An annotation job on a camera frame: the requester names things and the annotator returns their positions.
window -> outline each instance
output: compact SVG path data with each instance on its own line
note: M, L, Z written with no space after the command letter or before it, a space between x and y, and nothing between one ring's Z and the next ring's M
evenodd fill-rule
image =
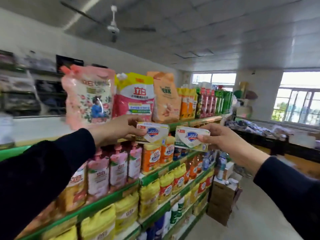
M192 75L192 84L202 82L212 83L213 85L223 85L227 91L231 91L236 81L236 73L194 73Z
M284 72L271 120L320 125L320 72Z

dark sleeve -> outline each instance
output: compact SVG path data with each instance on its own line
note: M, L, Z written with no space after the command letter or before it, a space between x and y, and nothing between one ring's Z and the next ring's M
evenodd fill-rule
M320 227L320 181L269 157L254 183L266 192L304 240L315 239Z
M41 141L0 162L1 239L14 239L69 183L95 153L86 129Z

person's left hand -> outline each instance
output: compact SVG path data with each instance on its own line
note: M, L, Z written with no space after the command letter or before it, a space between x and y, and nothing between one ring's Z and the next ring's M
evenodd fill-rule
M116 144L119 139L129 139L130 135L144 136L145 129L137 129L137 122L143 121L138 115L122 115L105 124L88 129L96 147Z

hand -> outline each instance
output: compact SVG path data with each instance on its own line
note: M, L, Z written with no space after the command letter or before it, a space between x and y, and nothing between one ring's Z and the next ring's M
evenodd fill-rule
M269 157L268 154L247 143L228 127L211 123L202 126L201 129L209 130L210 136L199 135L199 141L215 145L218 149L228 153L235 163L247 168L253 174L257 173Z
M105 124L88 129L96 147L116 144L119 139L129 139L131 135L144 136L145 129L137 129L137 122L143 121L138 115L122 115Z

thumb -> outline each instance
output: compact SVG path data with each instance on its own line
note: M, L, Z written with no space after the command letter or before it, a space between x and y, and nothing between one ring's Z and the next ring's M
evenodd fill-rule
M135 136L144 136L147 133L146 129L137 129L134 126L130 126L129 134L133 134Z
M203 143L215 144L218 145L221 141L221 136L204 136L198 135L198 140Z

